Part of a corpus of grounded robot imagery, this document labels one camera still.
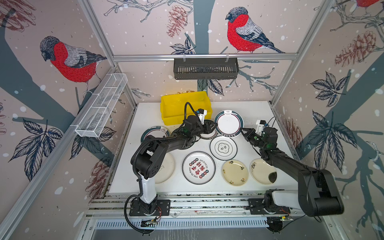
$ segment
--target bird wing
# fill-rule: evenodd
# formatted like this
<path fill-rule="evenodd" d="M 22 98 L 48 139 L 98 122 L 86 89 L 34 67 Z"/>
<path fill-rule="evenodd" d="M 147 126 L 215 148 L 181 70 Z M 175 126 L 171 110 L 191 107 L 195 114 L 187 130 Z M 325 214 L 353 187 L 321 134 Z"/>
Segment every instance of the bird wing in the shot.
<path fill-rule="evenodd" d="M 68 52 L 68 57 L 64 61 L 65 65 L 71 68 L 82 68 L 86 66 L 88 56 L 84 48 L 72 47 L 65 43 L 64 45 Z"/>
<path fill-rule="evenodd" d="M 253 41 L 263 33 L 263 30 L 257 26 L 250 17 L 248 17 L 247 23 L 244 26 L 236 28 L 236 32 L 241 38 Z"/>

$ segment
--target pine cone illustration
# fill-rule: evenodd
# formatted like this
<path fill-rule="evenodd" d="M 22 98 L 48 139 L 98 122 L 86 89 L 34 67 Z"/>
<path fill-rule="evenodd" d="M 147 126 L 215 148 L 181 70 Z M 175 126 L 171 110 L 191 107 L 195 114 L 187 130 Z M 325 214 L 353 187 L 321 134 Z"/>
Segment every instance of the pine cone illustration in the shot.
<path fill-rule="evenodd" d="M 26 0 L 0 0 L 0 19 L 6 17 L 9 12 L 13 13 L 7 20 L 5 26 L 12 31 L 24 31 L 24 28 L 28 27 L 30 24 L 36 25 L 34 20 L 36 17 L 33 15 L 32 10 L 36 8 L 27 2 Z"/>
<path fill-rule="evenodd" d="M 85 191 L 88 192 L 87 196 L 91 198 L 89 204 L 91 204 L 93 199 L 100 197 L 100 195 L 103 193 L 103 188 L 107 181 L 108 173 L 109 167 L 102 161 L 98 161 L 92 168 L 91 178 L 89 179 L 90 184 L 85 189 Z"/>
<path fill-rule="evenodd" d="M 303 146 L 303 135 L 301 133 L 300 127 L 298 127 L 296 123 L 293 123 L 293 119 L 291 119 L 291 121 L 287 121 L 287 119 L 285 119 L 283 125 L 285 130 L 288 132 L 289 138 L 292 140 L 293 146 L 297 149 L 298 152 L 301 152 Z"/>
<path fill-rule="evenodd" d="M 341 64 L 342 67 L 345 67 L 364 61 L 365 57 L 374 50 L 375 44 L 376 34 L 372 31 L 358 35 L 352 40 L 352 43 L 341 50 L 340 55 L 336 55 L 335 66 Z"/>
<path fill-rule="evenodd" d="M 181 6 L 172 6 L 172 10 L 168 12 L 167 34 L 173 38 L 179 35 L 187 25 L 187 12 Z"/>

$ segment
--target gray floor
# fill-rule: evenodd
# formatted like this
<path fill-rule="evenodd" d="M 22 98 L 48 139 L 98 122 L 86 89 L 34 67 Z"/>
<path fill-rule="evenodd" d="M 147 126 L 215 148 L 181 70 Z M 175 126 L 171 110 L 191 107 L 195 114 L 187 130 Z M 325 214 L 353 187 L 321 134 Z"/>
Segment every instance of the gray floor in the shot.
<path fill-rule="evenodd" d="M 266 228 L 210 228 L 184 230 L 156 230 L 144 236 L 134 230 L 95 230 L 92 240 L 331 240 L 324 221 L 318 223 L 314 218 L 303 217 L 292 222 L 280 234 L 272 234 Z"/>

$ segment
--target yellow plate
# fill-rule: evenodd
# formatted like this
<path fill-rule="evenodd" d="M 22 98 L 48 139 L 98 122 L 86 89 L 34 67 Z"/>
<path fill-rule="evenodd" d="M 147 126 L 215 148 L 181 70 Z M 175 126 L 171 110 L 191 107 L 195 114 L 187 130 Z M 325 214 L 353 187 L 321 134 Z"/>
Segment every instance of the yellow plate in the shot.
<path fill-rule="evenodd" d="M 273 172 L 276 172 L 276 168 L 266 163 L 263 159 L 259 158 L 251 162 L 250 171 L 252 177 L 257 182 L 264 185 L 269 185 L 273 183 L 269 180 L 269 175 Z"/>
<path fill-rule="evenodd" d="M 233 186 L 241 186 L 248 180 L 248 170 L 237 160 L 226 161 L 221 169 L 225 181 Z"/>

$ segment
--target plate with red chinese characters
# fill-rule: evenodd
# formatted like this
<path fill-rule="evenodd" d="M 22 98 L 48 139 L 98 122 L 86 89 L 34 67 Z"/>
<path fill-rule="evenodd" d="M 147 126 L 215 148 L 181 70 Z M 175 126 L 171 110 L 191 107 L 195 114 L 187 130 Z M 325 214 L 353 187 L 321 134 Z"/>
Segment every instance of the plate with red chinese characters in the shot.
<path fill-rule="evenodd" d="M 215 174 L 215 162 L 205 152 L 193 152 L 183 162 L 184 177 L 193 184 L 209 182 Z"/>

